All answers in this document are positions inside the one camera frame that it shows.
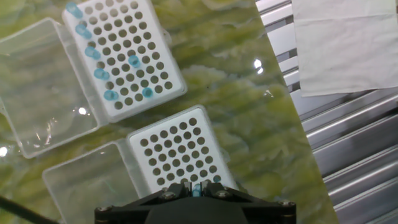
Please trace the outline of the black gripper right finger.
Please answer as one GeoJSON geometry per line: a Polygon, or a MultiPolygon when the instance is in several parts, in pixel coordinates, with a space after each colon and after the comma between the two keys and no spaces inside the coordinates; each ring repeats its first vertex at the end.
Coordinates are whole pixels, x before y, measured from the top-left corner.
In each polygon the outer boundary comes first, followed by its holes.
{"type": "Polygon", "coordinates": [[[268,202],[247,193],[206,180],[201,183],[201,214],[207,223],[296,222],[296,203],[290,200],[268,202]]]}

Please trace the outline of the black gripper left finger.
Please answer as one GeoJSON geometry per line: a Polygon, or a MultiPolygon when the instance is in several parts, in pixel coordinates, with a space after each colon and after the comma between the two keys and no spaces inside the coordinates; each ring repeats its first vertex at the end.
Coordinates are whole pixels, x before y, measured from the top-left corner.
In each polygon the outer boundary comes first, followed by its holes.
{"type": "Polygon", "coordinates": [[[169,187],[121,207],[110,205],[96,208],[95,224],[145,223],[153,209],[191,195],[191,182],[173,183],[169,187]]]}

